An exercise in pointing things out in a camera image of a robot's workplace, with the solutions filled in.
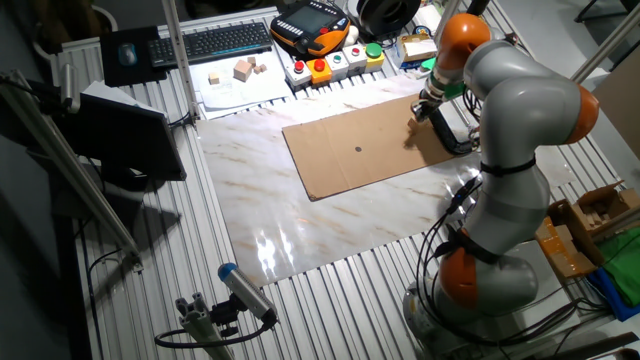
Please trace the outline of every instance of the red button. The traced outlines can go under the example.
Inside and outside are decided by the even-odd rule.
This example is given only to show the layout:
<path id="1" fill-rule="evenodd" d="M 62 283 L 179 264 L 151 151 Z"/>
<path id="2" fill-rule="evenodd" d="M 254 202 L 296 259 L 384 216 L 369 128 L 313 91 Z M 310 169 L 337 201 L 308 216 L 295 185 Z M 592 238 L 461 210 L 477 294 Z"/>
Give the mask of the red button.
<path id="1" fill-rule="evenodd" d="M 297 73 L 301 73 L 302 70 L 304 69 L 304 63 L 302 61 L 296 61 L 296 64 L 294 65 L 294 67 Z"/>
<path id="2" fill-rule="evenodd" d="M 324 71 L 324 61 L 322 61 L 322 60 L 316 60 L 316 61 L 313 63 L 313 68 L 314 68 L 316 71 L 318 71 L 318 72 L 322 72 L 322 71 Z"/>

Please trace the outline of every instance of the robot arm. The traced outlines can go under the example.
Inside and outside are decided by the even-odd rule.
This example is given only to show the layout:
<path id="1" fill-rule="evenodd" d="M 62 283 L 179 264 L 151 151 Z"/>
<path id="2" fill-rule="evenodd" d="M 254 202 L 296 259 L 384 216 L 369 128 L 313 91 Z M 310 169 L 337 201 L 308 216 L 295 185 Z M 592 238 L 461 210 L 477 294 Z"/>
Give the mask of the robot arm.
<path id="1" fill-rule="evenodd" d="M 432 294 L 441 312 L 458 323 L 535 299 L 537 280 L 531 266 L 504 255 L 533 238 L 549 205 L 549 184 L 535 165 L 534 152 L 540 145 L 580 140 L 598 117 L 598 102 L 583 87 L 490 37 L 489 27 L 478 17 L 453 16 L 420 94 L 424 101 L 414 111 L 418 122 L 426 120 L 449 100 L 450 88 L 462 82 L 484 100 L 483 187 L 457 234 L 464 237 L 462 246 L 441 261 Z"/>

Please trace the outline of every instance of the cardboard box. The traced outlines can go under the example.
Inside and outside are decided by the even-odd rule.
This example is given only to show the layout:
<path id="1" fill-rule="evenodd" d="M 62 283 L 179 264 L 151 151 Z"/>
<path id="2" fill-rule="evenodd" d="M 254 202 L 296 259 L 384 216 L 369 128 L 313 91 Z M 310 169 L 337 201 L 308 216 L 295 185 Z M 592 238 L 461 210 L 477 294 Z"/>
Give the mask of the cardboard box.
<path id="1" fill-rule="evenodd" d="M 423 61 L 436 56 L 437 52 L 438 48 L 429 35 L 417 34 L 398 38 L 389 56 L 400 69 L 415 69 Z"/>
<path id="2" fill-rule="evenodd" d="M 569 204 L 567 200 L 560 200 L 549 206 L 547 215 L 554 226 L 566 225 L 573 238 L 573 244 L 579 253 L 583 253 L 586 258 L 595 266 L 604 264 L 604 256 L 594 244 L 591 235 L 584 226 L 583 219 L 579 217 L 582 212 L 575 211 L 575 206 Z"/>
<path id="3" fill-rule="evenodd" d="M 411 95 L 282 129 L 316 201 L 453 158 L 426 124 L 410 134 Z"/>
<path id="4" fill-rule="evenodd" d="M 598 85 L 593 95 L 620 137 L 640 157 L 640 121 L 635 102 L 640 83 L 640 47 L 636 48 Z"/>
<path id="5" fill-rule="evenodd" d="M 621 183 L 622 181 L 589 191 L 571 207 L 575 216 L 592 237 L 614 228 L 616 222 L 613 220 L 627 211 L 640 207 L 640 197 L 634 189 L 616 191 L 616 186 Z"/>
<path id="6" fill-rule="evenodd" d="M 564 224 L 554 225 L 549 216 L 536 231 L 536 240 L 560 280 L 584 276 L 597 269 L 575 247 L 569 228 Z"/>

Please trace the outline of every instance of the black cable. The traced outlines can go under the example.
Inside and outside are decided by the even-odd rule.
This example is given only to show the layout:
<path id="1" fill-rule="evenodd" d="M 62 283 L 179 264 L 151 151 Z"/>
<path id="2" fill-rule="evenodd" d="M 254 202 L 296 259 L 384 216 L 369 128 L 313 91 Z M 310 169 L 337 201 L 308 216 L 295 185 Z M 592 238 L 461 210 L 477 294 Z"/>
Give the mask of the black cable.
<path id="1" fill-rule="evenodd" d="M 88 275 L 91 275 L 91 270 L 93 270 L 93 267 L 94 267 L 94 266 L 98 265 L 98 263 L 100 262 L 100 260 L 102 260 L 102 259 L 106 258 L 106 257 L 107 257 L 107 256 L 109 256 L 109 255 L 113 255 L 113 254 L 117 253 L 117 252 L 118 252 L 118 251 L 120 251 L 120 250 L 122 250 L 122 249 L 120 249 L 120 248 L 115 249 L 115 250 L 113 250 L 113 251 L 111 251 L 111 252 L 108 252 L 108 253 L 106 253 L 106 254 L 104 254 L 104 255 L 100 256 L 99 258 L 97 258 L 97 259 L 96 259 L 96 261 L 94 261 L 94 262 L 91 264 L 91 266 L 89 266 L 89 271 L 88 271 L 88 273 L 89 273 L 89 274 L 88 274 Z"/>
<path id="2" fill-rule="evenodd" d="M 84 223 L 84 225 L 80 226 L 80 230 L 78 230 L 78 233 L 80 233 L 80 238 L 82 239 L 82 251 L 83 251 L 83 254 L 84 254 L 84 268 L 85 269 L 88 269 L 88 266 L 89 266 L 88 253 L 87 253 L 87 244 L 86 244 L 86 241 L 85 241 L 84 231 L 83 231 L 84 227 L 87 225 L 87 223 L 89 223 L 88 220 Z M 92 286 L 92 283 L 91 283 L 91 276 L 87 276 L 87 286 L 89 287 L 89 294 L 93 294 L 93 286 Z M 100 328 L 98 327 L 98 312 L 96 310 L 95 298 L 93 296 L 89 296 L 89 302 L 91 303 L 91 315 L 93 317 L 93 325 L 96 328 L 96 337 L 98 339 L 98 349 L 100 350 L 100 358 L 102 360 L 104 360 L 104 354 L 102 352 L 102 340 L 100 340 Z"/>
<path id="3" fill-rule="evenodd" d="M 480 185 L 477 185 L 475 187 L 472 187 L 471 190 L 466 191 L 466 193 L 464 193 L 464 196 L 455 196 L 454 199 L 456 199 L 456 203 L 458 202 L 462 202 L 464 201 L 471 193 L 473 193 L 473 191 L 476 191 L 477 188 L 479 188 Z M 420 253 L 419 253 L 419 259 L 423 259 L 426 256 L 423 255 L 424 250 L 426 248 L 427 253 L 429 254 L 429 252 L 431 251 L 431 248 L 433 246 L 433 241 L 435 240 L 435 237 L 438 234 L 439 229 L 441 228 L 442 224 L 444 223 L 446 217 L 448 216 L 448 212 L 443 215 L 440 219 L 438 219 L 438 221 L 436 221 L 436 223 L 429 229 L 429 231 L 425 234 L 425 237 L 423 239 L 423 243 L 422 246 L 420 248 Z M 449 330 L 450 332 L 452 332 L 454 335 L 461 337 L 465 340 L 467 340 L 468 342 L 471 343 L 476 343 L 479 345 L 485 345 L 485 346 L 494 346 L 494 347 L 502 347 L 502 346 L 511 346 L 511 345 L 517 345 L 523 342 L 527 342 L 530 341 L 532 339 L 535 339 L 536 337 L 544 334 L 545 332 L 553 329 L 554 327 L 560 325 L 561 323 L 565 322 L 566 320 L 568 320 L 574 313 L 575 311 L 577 311 L 578 309 L 580 310 L 585 310 L 585 311 L 604 311 L 604 307 L 602 307 L 601 305 L 598 304 L 594 304 L 593 302 L 591 302 L 588 299 L 585 298 L 580 298 L 580 299 L 576 299 L 562 307 L 560 307 L 559 309 L 555 310 L 554 312 L 552 312 L 551 314 L 547 315 L 546 317 L 544 317 L 542 320 L 538 321 L 536 324 L 533 324 L 505 339 L 499 340 L 499 341 L 493 341 L 493 340 L 488 340 L 485 338 L 482 338 L 480 336 L 478 336 L 477 334 L 473 334 L 470 333 L 468 331 L 465 331 L 459 327 L 457 327 L 457 325 L 451 323 L 450 321 L 448 321 L 444 315 L 438 310 L 437 306 L 435 305 L 435 301 L 432 298 L 432 295 L 435 293 L 435 284 L 437 281 L 437 277 L 438 277 L 438 273 L 436 273 L 436 275 L 434 276 L 432 283 L 431 283 L 431 292 L 429 293 L 426 289 L 427 289 L 427 267 L 428 264 L 431 260 L 435 259 L 436 254 L 431 255 L 430 257 L 427 258 L 426 261 L 423 262 L 422 266 L 423 266 L 423 273 L 422 273 L 422 286 L 424 286 L 425 289 L 425 295 L 426 295 L 426 300 L 427 303 L 429 303 L 429 307 L 426 306 L 424 299 L 422 298 L 422 294 L 420 293 L 420 281 L 419 281 L 419 274 L 420 274 L 420 260 L 418 261 L 418 264 L 416 266 L 416 287 L 418 289 L 418 298 L 420 300 L 421 305 L 423 306 L 424 310 L 426 311 L 426 313 L 431 317 L 431 319 L 436 322 L 437 324 L 441 325 L 443 328 L 445 328 L 446 330 Z M 537 301 L 534 304 L 540 303 L 546 299 L 548 299 L 549 297 L 551 297 L 553 294 L 557 293 L 558 291 L 562 290 L 563 288 L 560 288 L 554 292 L 552 292 L 551 294 L 545 296 L 543 299 Z M 579 304 L 584 303 L 587 304 L 589 306 L 592 306 L 592 308 L 582 308 L 579 306 Z"/>
<path id="4" fill-rule="evenodd" d="M 29 89 L 27 87 L 24 87 L 24 86 L 18 84 L 17 82 L 9 80 L 9 78 L 7 78 L 6 76 L 0 76 L 0 84 L 7 84 L 9 86 L 13 86 L 14 88 L 17 88 L 17 89 L 20 89 L 20 90 L 22 90 L 24 92 L 27 92 L 27 93 L 37 97 L 38 100 L 41 100 L 40 99 L 40 95 L 37 92 L 35 92 L 34 90 Z"/>
<path id="5" fill-rule="evenodd" d="M 176 121 L 174 121 L 174 122 L 170 122 L 170 123 L 169 123 L 169 124 L 167 124 L 167 125 L 169 125 L 169 127 L 173 127 L 173 126 L 181 125 L 181 124 L 180 124 L 181 122 L 184 122 L 186 119 L 188 119 L 188 118 L 190 118 L 190 117 L 191 117 L 191 114 L 190 114 L 190 113 L 186 113 L 186 114 L 184 114 L 184 116 L 183 116 L 183 117 L 181 117 L 180 119 L 178 119 L 178 120 L 176 120 Z"/>
<path id="6" fill-rule="evenodd" d="M 89 160 L 89 163 L 91 163 L 91 166 L 93 167 L 93 170 L 96 171 L 96 173 L 98 173 L 98 177 L 100 178 L 100 182 L 102 182 L 102 195 L 105 195 L 107 193 L 107 186 L 104 182 L 104 178 L 102 177 L 102 171 L 98 170 L 98 166 L 96 165 L 96 163 L 93 162 L 93 160 L 90 157 L 87 157 L 87 160 Z"/>
<path id="7" fill-rule="evenodd" d="M 377 44 L 380 45 L 381 48 L 386 50 L 386 49 L 392 48 L 397 42 L 398 42 L 398 39 L 397 38 L 393 38 L 393 39 L 391 39 L 391 43 L 390 44 L 384 45 L 384 42 L 377 43 Z"/>
<path id="8" fill-rule="evenodd" d="M 262 327 L 260 327 L 260 329 L 258 329 L 253 334 L 240 336 L 239 338 L 229 339 L 229 340 L 220 340 L 220 341 L 201 342 L 201 343 L 174 343 L 174 342 L 161 340 L 162 338 L 165 338 L 165 337 L 187 333 L 187 331 L 184 329 L 171 330 L 164 334 L 160 334 L 156 336 L 154 339 L 154 342 L 158 346 L 166 347 L 169 349 L 201 349 L 201 348 L 208 348 L 208 347 L 227 346 L 227 345 L 238 344 L 238 343 L 256 338 L 260 336 L 263 332 L 269 330 L 273 325 L 275 325 L 275 322 L 270 325 L 263 324 Z"/>
<path id="9" fill-rule="evenodd" d="M 502 346 L 498 345 L 498 349 L 500 350 L 500 352 L 502 353 L 502 355 L 504 356 L 505 359 L 507 360 L 511 360 L 511 358 L 509 357 L 509 355 L 507 355 L 507 352 L 504 351 L 504 349 L 502 348 Z"/>
<path id="10" fill-rule="evenodd" d="M 583 325 L 585 325 L 585 324 L 587 324 L 587 323 L 589 323 L 591 321 L 598 320 L 598 319 L 602 318 L 603 316 L 606 316 L 606 315 L 597 316 L 597 317 L 594 317 L 593 319 L 589 319 L 589 320 L 587 320 L 585 322 L 582 322 L 582 323 L 580 323 L 578 325 L 574 325 L 569 331 L 567 331 L 566 334 L 564 334 L 564 336 L 562 337 L 562 340 L 560 341 L 560 344 L 558 344 L 558 347 L 556 348 L 556 351 L 553 352 L 553 357 L 552 358 L 555 358 L 556 356 L 558 356 L 558 353 L 560 352 L 560 349 L 562 348 L 562 345 L 564 345 L 564 343 L 567 341 L 567 339 L 569 338 L 569 335 L 571 335 L 571 333 L 573 333 L 579 327 L 581 327 L 581 326 L 583 326 Z"/>
<path id="11" fill-rule="evenodd" d="M 80 220 L 78 220 L 78 226 L 80 227 L 78 229 L 78 231 L 76 231 L 75 234 L 73 234 L 73 240 L 75 240 L 78 235 L 80 235 L 80 232 L 87 226 L 87 224 L 93 219 L 93 214 L 89 215 L 89 217 L 87 218 L 87 220 L 84 222 L 84 224 L 81 223 Z"/>
<path id="12" fill-rule="evenodd" d="M 482 112 L 482 104 L 480 103 L 480 99 L 478 99 L 471 89 L 466 88 L 464 93 L 462 94 L 462 102 L 464 106 L 467 108 L 471 116 L 479 123 L 480 122 L 480 114 Z"/>

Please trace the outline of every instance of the marble board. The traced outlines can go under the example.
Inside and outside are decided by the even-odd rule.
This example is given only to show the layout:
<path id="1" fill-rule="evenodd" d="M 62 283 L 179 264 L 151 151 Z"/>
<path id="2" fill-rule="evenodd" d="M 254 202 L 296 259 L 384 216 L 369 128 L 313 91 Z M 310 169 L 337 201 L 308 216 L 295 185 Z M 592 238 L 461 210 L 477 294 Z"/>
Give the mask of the marble board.
<path id="1" fill-rule="evenodd" d="M 198 123 L 198 134 L 238 266 L 263 286 L 427 230 L 460 183 L 478 174 L 474 153 L 311 202 L 282 128 L 416 94 L 406 76 Z M 466 125 L 441 107 L 454 133 Z M 537 152 L 552 186 L 575 180 L 556 147 Z"/>

